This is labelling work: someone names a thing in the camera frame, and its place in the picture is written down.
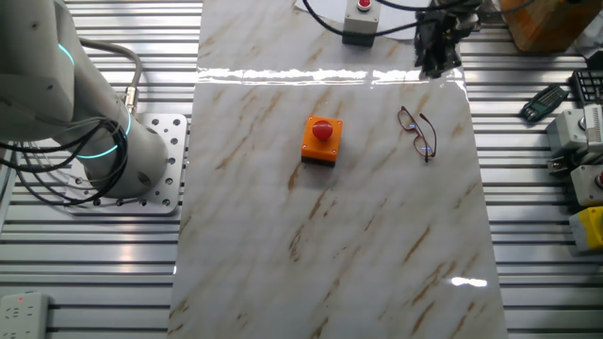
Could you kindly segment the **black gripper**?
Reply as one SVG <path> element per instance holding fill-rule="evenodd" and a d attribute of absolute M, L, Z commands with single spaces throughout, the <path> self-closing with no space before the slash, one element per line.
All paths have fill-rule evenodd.
<path fill-rule="evenodd" d="M 416 64 L 422 78 L 435 79 L 460 67 L 457 46 L 480 24 L 481 0 L 431 1 L 416 13 Z M 431 49 L 437 52 L 437 60 Z"/>

